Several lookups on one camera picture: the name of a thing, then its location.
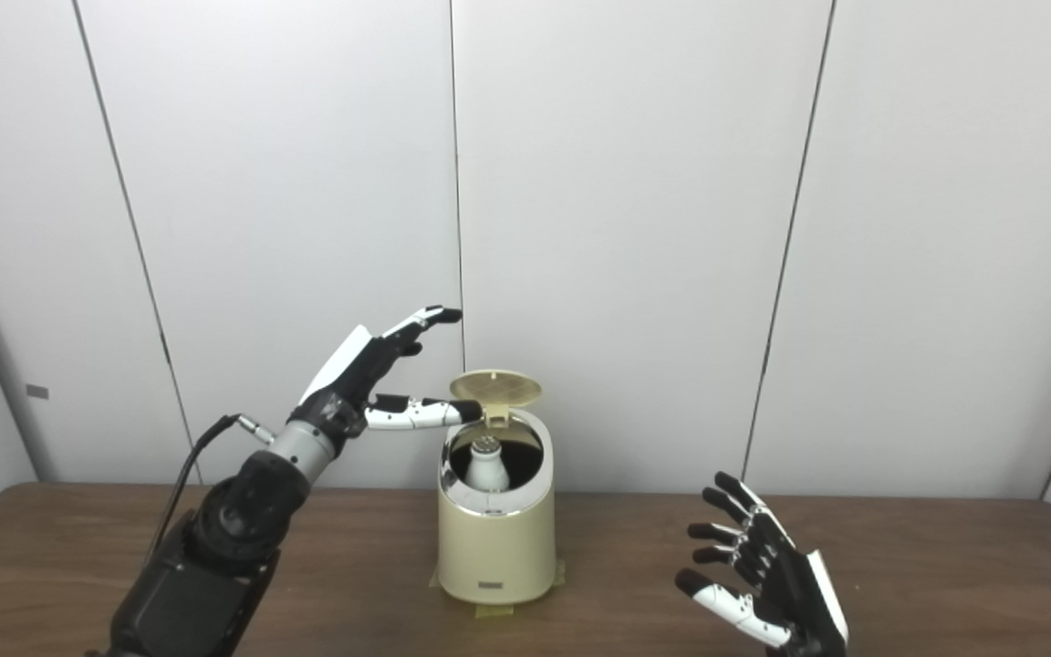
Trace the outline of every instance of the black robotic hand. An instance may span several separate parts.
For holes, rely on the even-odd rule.
[[[759,595],[742,595],[691,569],[676,575],[689,598],[767,645],[770,657],[846,656],[846,617],[817,550],[798,552],[763,500],[730,474],[717,473],[704,501],[724,510],[739,529],[688,525],[688,536],[715,545],[693,553],[696,563],[726,563]]]

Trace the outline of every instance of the silver cylindrical joint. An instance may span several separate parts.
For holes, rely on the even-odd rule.
[[[291,461],[291,466],[296,467],[312,486],[335,458],[335,449],[330,440],[300,419],[287,422],[266,451]]]

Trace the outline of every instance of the bottle cap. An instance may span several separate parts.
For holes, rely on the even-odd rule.
[[[501,442],[493,436],[478,436],[473,440],[473,453],[497,453],[501,449]]]

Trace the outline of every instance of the black fingertip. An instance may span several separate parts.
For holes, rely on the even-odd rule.
[[[465,424],[476,422],[485,415],[485,409],[480,408],[479,401],[452,399],[449,404],[459,412],[459,420],[465,422]]]
[[[743,521],[748,519],[748,511],[746,508],[741,507],[737,500],[733,499],[733,495],[716,489],[704,489],[703,495],[705,502],[721,509],[721,511],[727,513],[737,522],[743,523]]]
[[[713,579],[704,577],[704,575],[701,575],[692,569],[684,569],[675,575],[675,586],[679,588],[680,591],[683,591],[684,594],[687,594],[688,598],[695,598],[697,593],[704,591],[705,588],[708,588],[714,583],[716,582],[714,582]]]
[[[741,489],[741,479],[734,477],[733,474],[723,473],[723,471],[716,474],[714,481],[718,487],[721,487],[721,490]]]
[[[703,496],[704,501],[712,504],[713,507],[724,508],[729,502],[729,496],[716,489],[704,489],[701,491],[700,496]]]
[[[709,539],[713,537],[713,527],[704,522],[693,522],[688,525],[688,537],[694,539]]]
[[[463,313],[459,308],[444,308],[440,314],[437,315],[437,322],[441,324],[456,324],[462,315]]]
[[[700,548],[693,550],[692,560],[696,563],[727,563],[733,560],[733,552],[717,548]]]

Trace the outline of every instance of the black cable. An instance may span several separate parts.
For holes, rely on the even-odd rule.
[[[224,415],[218,422],[213,422],[213,426],[205,430],[205,433],[201,433],[201,437],[197,438],[197,444],[192,445],[192,449],[189,450],[189,456],[184,457],[184,466],[181,467],[181,473],[177,477],[177,484],[172,486],[172,492],[168,495],[168,504],[164,507],[164,513],[162,515],[162,520],[160,521],[160,527],[157,529],[157,533],[153,534],[153,540],[148,547],[148,554],[145,556],[145,563],[143,567],[147,567],[148,562],[153,558],[153,554],[157,553],[157,549],[160,548],[160,543],[164,539],[164,532],[168,531],[168,523],[172,520],[172,513],[177,511],[177,502],[181,499],[181,492],[184,491],[184,484],[189,480],[189,470],[192,470],[193,463],[198,461],[198,456],[201,450],[204,450],[206,446],[211,444],[213,438],[224,432],[225,429],[229,429],[234,424],[236,424],[238,418],[241,417],[239,414],[234,415]]]

